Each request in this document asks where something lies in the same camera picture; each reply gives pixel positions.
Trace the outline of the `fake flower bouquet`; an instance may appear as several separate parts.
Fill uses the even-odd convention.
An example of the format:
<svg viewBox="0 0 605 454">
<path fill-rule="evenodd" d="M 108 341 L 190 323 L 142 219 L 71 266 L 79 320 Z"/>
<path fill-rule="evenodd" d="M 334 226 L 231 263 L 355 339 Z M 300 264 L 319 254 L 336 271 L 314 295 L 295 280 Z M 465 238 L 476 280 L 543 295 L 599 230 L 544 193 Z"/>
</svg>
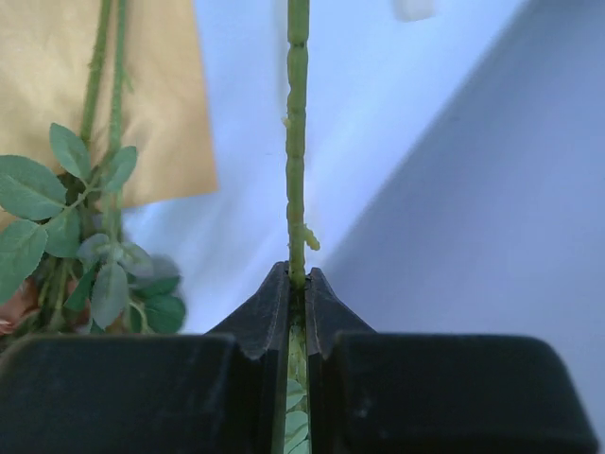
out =
<svg viewBox="0 0 605 454">
<path fill-rule="evenodd" d="M 175 294 L 178 278 L 152 277 L 147 253 L 122 239 L 115 209 L 109 209 L 104 229 L 89 235 L 80 231 L 93 201 L 117 199 L 137 162 L 136 148 L 121 143 L 122 48 L 114 55 L 109 150 L 98 166 L 89 153 L 111 14 L 124 27 L 125 3 L 101 5 L 81 134 L 58 124 L 49 131 L 51 149 L 67 177 L 24 156 L 1 159 L 1 205 L 14 217 L 1 235 L 1 298 L 7 301 L 27 287 L 39 293 L 30 318 L 4 324 L 8 336 L 2 355 L 15 342 L 36 336 L 181 335 L 185 310 Z M 311 451 L 304 252 L 317 249 L 319 242 L 304 221 L 308 36 L 308 3 L 289 2 L 284 121 L 289 302 L 284 447 L 279 453 Z"/>
</svg>

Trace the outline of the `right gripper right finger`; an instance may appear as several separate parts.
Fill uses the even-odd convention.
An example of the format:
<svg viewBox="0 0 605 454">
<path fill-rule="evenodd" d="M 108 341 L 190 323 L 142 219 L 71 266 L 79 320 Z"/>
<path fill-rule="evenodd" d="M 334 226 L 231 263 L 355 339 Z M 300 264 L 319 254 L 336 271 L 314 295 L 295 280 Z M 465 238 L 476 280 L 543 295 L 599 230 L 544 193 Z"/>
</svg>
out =
<svg viewBox="0 0 605 454">
<path fill-rule="evenodd" d="M 384 334 L 313 269 L 305 289 L 315 453 L 595 453 L 557 352 L 528 336 Z"/>
</svg>

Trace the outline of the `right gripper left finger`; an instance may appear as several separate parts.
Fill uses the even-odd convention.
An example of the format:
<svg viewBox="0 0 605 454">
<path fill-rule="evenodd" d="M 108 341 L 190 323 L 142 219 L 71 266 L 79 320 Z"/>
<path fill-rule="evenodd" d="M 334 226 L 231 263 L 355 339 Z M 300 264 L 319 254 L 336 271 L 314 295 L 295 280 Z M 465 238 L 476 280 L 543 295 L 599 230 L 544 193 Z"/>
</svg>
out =
<svg viewBox="0 0 605 454">
<path fill-rule="evenodd" d="M 287 265 L 205 335 L 36 336 L 1 357 L 5 453 L 279 453 Z"/>
</svg>

